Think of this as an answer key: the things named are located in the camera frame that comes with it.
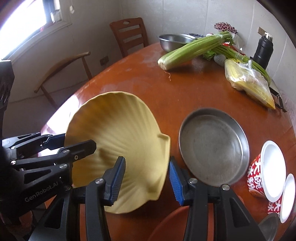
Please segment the black thermos bottle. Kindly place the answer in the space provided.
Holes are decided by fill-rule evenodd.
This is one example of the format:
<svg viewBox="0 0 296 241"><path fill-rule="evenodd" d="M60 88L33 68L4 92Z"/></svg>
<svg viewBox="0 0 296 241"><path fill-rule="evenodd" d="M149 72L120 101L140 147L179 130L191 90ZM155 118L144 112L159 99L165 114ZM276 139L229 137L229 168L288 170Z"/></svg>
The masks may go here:
<svg viewBox="0 0 296 241"><path fill-rule="evenodd" d="M257 49L252 59L265 70L272 54L273 38L269 33L265 32L259 39Z"/></svg>

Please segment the yellow shell-shaped plate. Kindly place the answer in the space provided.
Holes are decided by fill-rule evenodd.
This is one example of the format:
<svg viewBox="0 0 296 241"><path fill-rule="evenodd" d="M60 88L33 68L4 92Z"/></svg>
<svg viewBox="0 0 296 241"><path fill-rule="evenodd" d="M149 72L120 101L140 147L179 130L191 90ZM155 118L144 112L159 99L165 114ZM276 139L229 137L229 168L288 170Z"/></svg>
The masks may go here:
<svg viewBox="0 0 296 241"><path fill-rule="evenodd" d="M105 210L129 213L159 198L167 175L171 139L161 132L151 110L139 97L114 91L83 104L69 123L65 145L86 140L96 142L96 151L74 162L75 187L101 177L122 156L126 170L119 196Z"/></svg>

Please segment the bagged yellow corn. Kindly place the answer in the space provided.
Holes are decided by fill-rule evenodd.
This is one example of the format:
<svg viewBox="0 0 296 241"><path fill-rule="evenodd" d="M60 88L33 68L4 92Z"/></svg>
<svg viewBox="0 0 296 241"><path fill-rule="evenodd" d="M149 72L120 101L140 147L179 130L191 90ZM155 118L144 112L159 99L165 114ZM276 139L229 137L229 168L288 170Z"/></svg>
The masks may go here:
<svg viewBox="0 0 296 241"><path fill-rule="evenodd" d="M225 77L234 89L246 92L265 107L275 109L275 102L264 76L252 67L251 60L226 59Z"/></svg>

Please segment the large celery bunch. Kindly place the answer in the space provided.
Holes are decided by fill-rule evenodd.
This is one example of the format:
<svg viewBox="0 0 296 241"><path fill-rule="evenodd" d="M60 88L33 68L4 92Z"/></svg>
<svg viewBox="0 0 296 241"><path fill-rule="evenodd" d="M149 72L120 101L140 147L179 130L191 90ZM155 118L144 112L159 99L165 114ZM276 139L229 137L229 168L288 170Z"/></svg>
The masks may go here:
<svg viewBox="0 0 296 241"><path fill-rule="evenodd" d="M159 58L158 66L165 71L169 71L188 61L191 61L198 56L203 55L207 51L210 51L225 42L233 43L232 35L228 31L223 31L208 37L198 38L193 42L188 43Z"/></svg>

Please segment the white foam-netted fruit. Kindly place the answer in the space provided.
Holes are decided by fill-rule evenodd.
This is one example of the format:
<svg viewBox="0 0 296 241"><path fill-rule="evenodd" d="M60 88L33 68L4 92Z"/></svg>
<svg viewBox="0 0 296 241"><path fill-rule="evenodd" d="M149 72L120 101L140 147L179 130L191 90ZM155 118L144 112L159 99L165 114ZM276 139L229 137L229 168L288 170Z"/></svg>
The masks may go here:
<svg viewBox="0 0 296 241"><path fill-rule="evenodd" d="M224 67L225 66L225 61L226 57L223 54L218 54L214 56L214 61L217 63L219 66Z"/></svg>

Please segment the steel mixing bowl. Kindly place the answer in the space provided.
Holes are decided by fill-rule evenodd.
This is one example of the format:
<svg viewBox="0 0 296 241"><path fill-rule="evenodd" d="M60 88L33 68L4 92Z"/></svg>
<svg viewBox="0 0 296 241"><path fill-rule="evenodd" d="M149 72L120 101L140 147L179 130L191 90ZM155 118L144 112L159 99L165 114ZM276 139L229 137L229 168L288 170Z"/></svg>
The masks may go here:
<svg viewBox="0 0 296 241"><path fill-rule="evenodd" d="M167 53L174 51L196 39L197 38L188 34L164 34L159 36L160 46Z"/></svg>

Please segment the thin celery bunch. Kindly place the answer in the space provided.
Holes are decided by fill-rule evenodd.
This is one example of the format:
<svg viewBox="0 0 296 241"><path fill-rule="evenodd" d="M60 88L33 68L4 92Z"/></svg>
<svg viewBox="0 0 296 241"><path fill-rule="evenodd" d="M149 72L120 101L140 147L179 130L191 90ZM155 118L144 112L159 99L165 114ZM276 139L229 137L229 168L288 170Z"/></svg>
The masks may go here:
<svg viewBox="0 0 296 241"><path fill-rule="evenodd" d="M268 85L271 84L271 78L268 75L267 71L261 67L258 63L256 63L254 60L250 59L249 57L242 55L238 53L237 51L231 49L230 47L226 47L224 45L220 45L218 47L215 47L203 54L203 57L206 60L211 60L216 55L224 55L226 58L233 58L238 59L243 63L248 63L249 60L251 60L251 66L253 69L258 71L267 81Z"/></svg>

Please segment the dark wooden slat chair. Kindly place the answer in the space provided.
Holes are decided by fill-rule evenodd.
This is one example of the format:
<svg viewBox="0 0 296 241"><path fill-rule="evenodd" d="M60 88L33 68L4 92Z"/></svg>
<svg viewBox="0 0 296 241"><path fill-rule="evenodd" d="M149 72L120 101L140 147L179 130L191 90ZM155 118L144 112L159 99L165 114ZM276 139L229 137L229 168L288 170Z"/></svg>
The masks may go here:
<svg viewBox="0 0 296 241"><path fill-rule="evenodd" d="M139 45L149 45L147 31L141 17L115 21L109 24L118 43L122 57L128 56L128 51Z"/></svg>

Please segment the small red noodle bowl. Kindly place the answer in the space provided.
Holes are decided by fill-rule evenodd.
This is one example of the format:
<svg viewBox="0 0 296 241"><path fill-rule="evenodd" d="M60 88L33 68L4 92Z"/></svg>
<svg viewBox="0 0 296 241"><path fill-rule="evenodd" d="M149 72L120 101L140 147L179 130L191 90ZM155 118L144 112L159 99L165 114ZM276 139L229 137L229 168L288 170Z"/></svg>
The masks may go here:
<svg viewBox="0 0 296 241"><path fill-rule="evenodd" d="M267 214L275 213L279 216L280 222L285 223L292 212L294 201L295 177L292 173L289 173L285 181L283 193L279 200L268 203Z"/></svg>

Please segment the round steel pan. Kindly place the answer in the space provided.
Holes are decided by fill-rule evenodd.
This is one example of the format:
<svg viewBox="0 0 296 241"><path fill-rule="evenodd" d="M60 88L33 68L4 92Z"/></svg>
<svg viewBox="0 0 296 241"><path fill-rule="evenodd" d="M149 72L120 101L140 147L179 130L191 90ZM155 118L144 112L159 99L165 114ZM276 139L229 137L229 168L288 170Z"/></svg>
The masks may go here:
<svg viewBox="0 0 296 241"><path fill-rule="evenodd" d="M215 108L197 109L184 119L179 148L191 173L210 186L238 182L249 165L243 129L233 117Z"/></svg>

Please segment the large red noodle bowl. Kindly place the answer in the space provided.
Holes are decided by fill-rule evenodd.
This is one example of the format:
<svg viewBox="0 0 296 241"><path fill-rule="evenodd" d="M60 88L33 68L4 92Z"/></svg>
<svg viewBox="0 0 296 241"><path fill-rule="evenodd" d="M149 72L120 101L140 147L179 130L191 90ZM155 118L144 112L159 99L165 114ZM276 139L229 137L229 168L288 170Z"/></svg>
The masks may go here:
<svg viewBox="0 0 296 241"><path fill-rule="evenodd" d="M285 158L274 141L266 141L250 164L247 187L251 195L276 202L282 195L286 179Z"/></svg>

